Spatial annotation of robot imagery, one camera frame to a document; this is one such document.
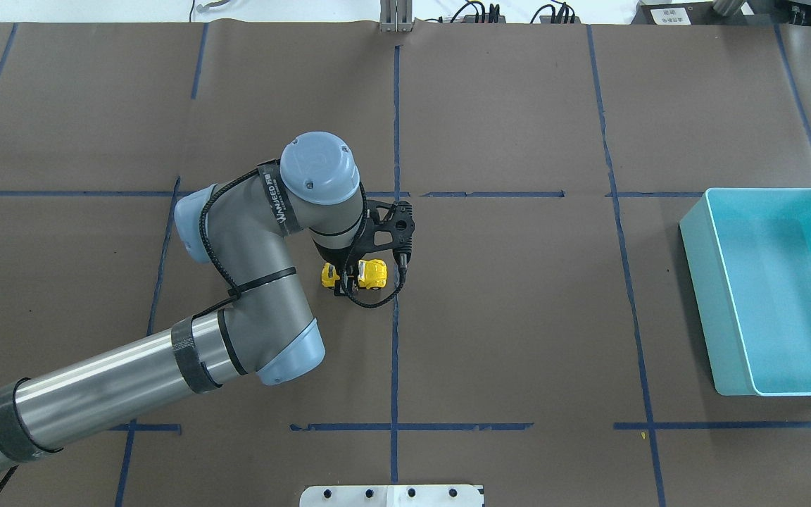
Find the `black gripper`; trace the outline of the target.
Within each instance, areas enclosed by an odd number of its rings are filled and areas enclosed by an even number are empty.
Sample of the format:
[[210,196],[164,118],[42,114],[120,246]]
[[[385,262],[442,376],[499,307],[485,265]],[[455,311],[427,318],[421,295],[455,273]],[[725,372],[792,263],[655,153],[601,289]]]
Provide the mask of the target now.
[[338,277],[334,282],[334,295],[350,296],[350,272],[354,272],[358,261],[363,259],[363,251],[355,245],[345,248],[329,248],[316,243],[315,248],[322,260],[334,266],[334,273]]

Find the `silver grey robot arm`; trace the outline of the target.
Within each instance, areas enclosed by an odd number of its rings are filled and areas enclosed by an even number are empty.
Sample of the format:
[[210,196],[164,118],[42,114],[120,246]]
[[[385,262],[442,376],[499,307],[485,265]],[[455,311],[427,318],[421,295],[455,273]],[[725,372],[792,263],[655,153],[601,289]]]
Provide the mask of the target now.
[[347,142],[300,134],[277,160],[178,200],[187,253],[225,281],[228,301],[167,330],[0,388],[0,474],[192,394],[256,373],[266,385],[315,369],[325,345],[286,238],[323,254],[352,244],[363,186]]

